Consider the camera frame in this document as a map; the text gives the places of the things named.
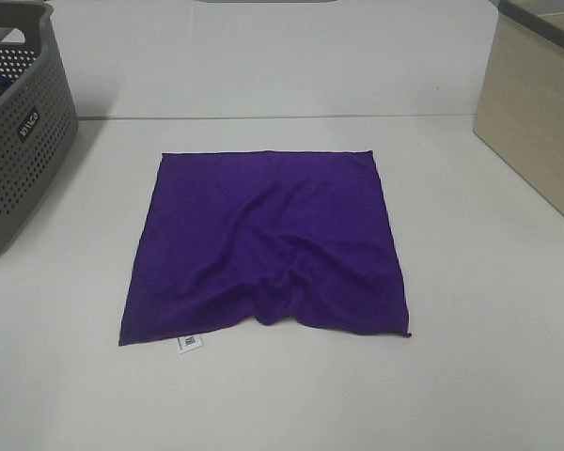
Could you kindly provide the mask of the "purple towel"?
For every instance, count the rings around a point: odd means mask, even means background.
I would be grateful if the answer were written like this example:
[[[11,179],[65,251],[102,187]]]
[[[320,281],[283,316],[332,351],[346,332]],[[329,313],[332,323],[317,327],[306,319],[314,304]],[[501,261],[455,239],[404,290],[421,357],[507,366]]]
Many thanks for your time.
[[[245,319],[409,334],[409,310],[371,151],[163,155],[118,342]]]

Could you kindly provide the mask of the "grey perforated plastic basket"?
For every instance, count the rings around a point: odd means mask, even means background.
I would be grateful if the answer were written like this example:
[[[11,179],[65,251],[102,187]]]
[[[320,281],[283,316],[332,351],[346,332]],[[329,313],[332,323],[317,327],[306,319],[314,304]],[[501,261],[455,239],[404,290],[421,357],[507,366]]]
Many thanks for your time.
[[[44,1],[0,1],[0,254],[23,228],[68,155],[78,117]]]

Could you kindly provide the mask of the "beige bin with grey rim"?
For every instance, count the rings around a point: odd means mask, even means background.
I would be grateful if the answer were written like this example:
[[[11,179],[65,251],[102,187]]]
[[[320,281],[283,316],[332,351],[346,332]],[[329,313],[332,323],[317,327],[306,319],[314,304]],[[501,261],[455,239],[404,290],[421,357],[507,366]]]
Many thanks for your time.
[[[564,217],[564,1],[499,1],[474,133]]]

